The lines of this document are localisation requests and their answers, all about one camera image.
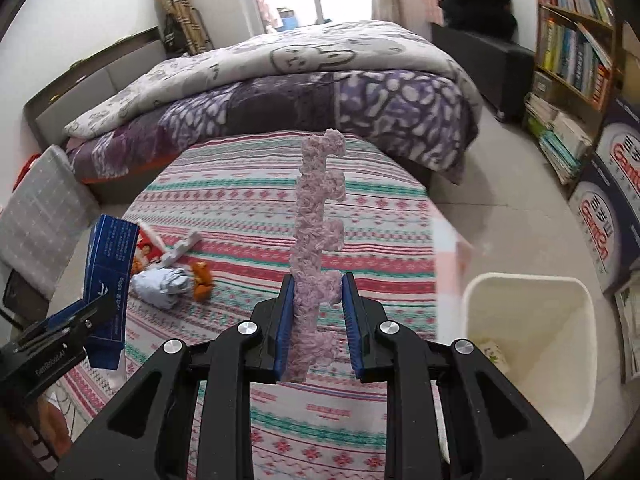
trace wooden shelf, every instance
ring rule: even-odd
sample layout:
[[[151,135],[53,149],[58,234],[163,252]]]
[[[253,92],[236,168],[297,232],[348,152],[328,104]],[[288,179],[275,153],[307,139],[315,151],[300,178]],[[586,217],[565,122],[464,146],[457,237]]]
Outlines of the wooden shelf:
[[[574,12],[573,10],[563,9],[562,7],[557,7],[555,5],[549,4],[540,4],[540,7],[543,9],[552,10],[553,12],[557,12],[561,16],[564,16],[568,20],[574,20],[576,22],[582,22],[585,25],[596,25],[604,30],[607,30],[613,33],[613,25],[609,25],[609,23],[601,22],[597,20],[593,16],[587,16],[586,14],[580,14],[579,12]]]
[[[562,79],[558,74],[555,74],[555,73],[551,72],[550,70],[547,70],[542,65],[537,65],[536,68],[538,70],[540,70],[540,72],[543,72],[546,75],[548,75],[550,78],[555,79],[556,81],[558,81],[562,86],[568,88],[571,92],[573,92],[578,97],[580,97],[585,103],[587,103],[589,106],[591,106],[591,108],[594,108],[594,110],[601,111],[600,106],[598,106],[596,103],[594,103],[585,94],[580,92],[575,86],[570,85],[567,81]]]

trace striped bedsheet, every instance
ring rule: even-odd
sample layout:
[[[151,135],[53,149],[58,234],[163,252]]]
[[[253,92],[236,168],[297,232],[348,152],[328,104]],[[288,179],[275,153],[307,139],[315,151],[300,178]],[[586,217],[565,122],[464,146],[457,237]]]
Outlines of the striped bedsheet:
[[[207,304],[184,300],[171,311],[130,297],[126,363],[130,376],[168,338],[195,344],[247,319],[277,295],[293,244],[294,186],[309,135],[278,132],[211,140],[184,152],[131,205],[125,218],[151,224],[168,245],[192,229],[203,241],[185,258],[207,260],[214,293]],[[328,202],[325,218],[345,227],[344,249],[327,253],[325,269],[352,271],[363,296],[425,338],[437,319],[456,311],[466,243],[424,188],[371,144],[346,136],[346,199]],[[319,330],[337,330],[340,355],[314,367],[304,384],[252,386],[252,443],[257,479],[381,479],[385,459],[383,384],[360,384],[351,371],[341,306],[322,308]],[[103,370],[86,362],[62,381],[90,420],[114,394]],[[204,390],[196,407],[190,475],[195,473]]]

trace blue package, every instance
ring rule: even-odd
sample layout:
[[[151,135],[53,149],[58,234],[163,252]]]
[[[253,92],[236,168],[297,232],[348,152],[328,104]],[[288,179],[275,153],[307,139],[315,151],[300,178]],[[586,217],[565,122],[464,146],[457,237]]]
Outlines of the blue package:
[[[124,348],[129,280],[139,227],[132,222],[101,215],[92,229],[84,270],[84,303],[111,294],[117,314],[96,327],[85,349],[92,368],[118,368]]]
[[[85,305],[86,303],[84,302],[84,300],[77,300],[75,303],[72,303],[68,307],[63,308],[59,313],[47,317],[47,329],[53,330],[59,325],[62,325],[71,316],[73,316],[73,314],[75,314],[79,310],[82,310]]]

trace pink crocheted strip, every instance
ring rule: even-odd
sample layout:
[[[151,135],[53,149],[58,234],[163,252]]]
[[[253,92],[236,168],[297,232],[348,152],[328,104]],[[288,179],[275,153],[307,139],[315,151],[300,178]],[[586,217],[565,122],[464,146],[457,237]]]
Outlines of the pink crocheted strip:
[[[324,220],[324,202],[344,199],[344,174],[326,171],[327,155],[344,156],[344,137],[337,130],[302,142],[302,165],[296,184],[295,244],[289,259],[294,278],[294,317],[284,380],[304,382],[308,368],[328,365],[338,355],[338,335],[318,332],[321,304],[339,303],[342,275],[321,272],[322,251],[339,251],[344,226],[340,220]]]

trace tiled floor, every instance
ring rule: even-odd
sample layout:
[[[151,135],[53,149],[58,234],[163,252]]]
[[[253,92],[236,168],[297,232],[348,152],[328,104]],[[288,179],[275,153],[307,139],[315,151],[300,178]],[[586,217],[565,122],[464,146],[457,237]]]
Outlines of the tiled floor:
[[[616,317],[600,293],[590,255],[552,170],[531,138],[484,110],[460,186],[435,176],[431,198],[475,247],[465,281],[483,272],[572,276],[589,289],[598,337],[593,413],[572,450],[589,475],[640,405],[640,381],[620,381]]]

